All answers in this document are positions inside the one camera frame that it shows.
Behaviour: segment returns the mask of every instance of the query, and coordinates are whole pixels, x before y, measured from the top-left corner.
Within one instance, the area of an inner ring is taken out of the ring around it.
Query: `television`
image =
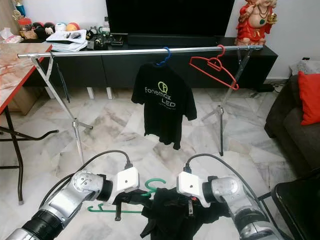
[[[113,34],[224,36],[235,0],[106,0]]]

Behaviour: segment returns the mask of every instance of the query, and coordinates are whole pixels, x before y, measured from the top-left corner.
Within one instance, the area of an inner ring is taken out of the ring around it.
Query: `grey sofa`
[[[298,76],[292,76],[275,100],[264,126],[277,138],[298,176],[320,168],[320,123],[302,126]]]

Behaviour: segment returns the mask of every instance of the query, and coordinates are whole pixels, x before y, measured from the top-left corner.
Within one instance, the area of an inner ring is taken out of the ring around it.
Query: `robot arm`
[[[75,217],[84,201],[97,199],[112,204],[119,193],[134,191],[139,186],[135,167],[119,172],[112,180],[87,170],[79,171],[64,189],[51,196],[30,221],[6,240],[53,240]]]
[[[197,197],[204,208],[216,201],[226,203],[241,240],[283,240],[236,176],[213,177],[204,182],[183,171],[177,178],[176,189],[185,196]]]

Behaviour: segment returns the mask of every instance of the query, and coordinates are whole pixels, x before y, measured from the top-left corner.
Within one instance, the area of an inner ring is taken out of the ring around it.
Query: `marble floor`
[[[68,107],[82,122],[93,125],[93,130],[80,127],[85,159],[106,150],[123,150],[128,153],[140,173],[141,188],[150,178],[159,177],[166,184],[157,187],[172,188],[176,176],[182,171],[187,159],[195,154],[219,155],[218,129],[215,115],[202,121],[202,117],[220,104],[225,89],[193,89],[198,118],[182,122],[181,149],[159,143],[154,135],[144,137],[143,106],[131,102],[131,91],[115,90],[114,99],[108,100],[103,89],[94,89],[95,99],[89,99],[85,89],[71,89]],[[277,93],[257,93],[249,89],[234,92],[223,116],[223,159],[236,169],[251,185],[256,194],[270,191],[277,183],[292,181],[295,175],[284,153],[274,139],[264,131],[267,114]],[[21,227],[38,210],[46,192],[62,177],[74,172],[81,161],[77,153],[71,121],[58,102],[43,95],[27,116],[12,114],[17,131],[35,137],[49,130],[60,132],[42,141],[21,141],[24,162],[24,205],[18,205],[16,169],[0,171],[0,239]],[[5,126],[5,116],[0,116],[0,125]],[[0,166],[12,165],[16,155],[11,142],[0,142]],[[88,166],[97,174],[111,178],[124,167],[125,159],[118,153],[101,156]],[[231,174],[223,165],[208,157],[196,158],[192,172],[206,178]],[[288,232],[277,208],[271,199],[267,204],[282,229]],[[59,240],[138,240],[147,219],[139,214],[123,214],[120,222],[114,221],[111,213],[88,212],[88,206],[97,202],[86,202],[83,208],[57,239]],[[140,206],[123,205],[123,210],[137,210]],[[204,225],[195,240],[238,240],[239,234],[230,218]]]

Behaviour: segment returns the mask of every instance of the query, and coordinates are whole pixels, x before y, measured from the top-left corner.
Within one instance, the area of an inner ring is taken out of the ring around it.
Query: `red statue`
[[[241,8],[236,45],[264,45],[265,33],[269,34],[277,15],[273,9],[277,0],[246,0],[248,3]]]

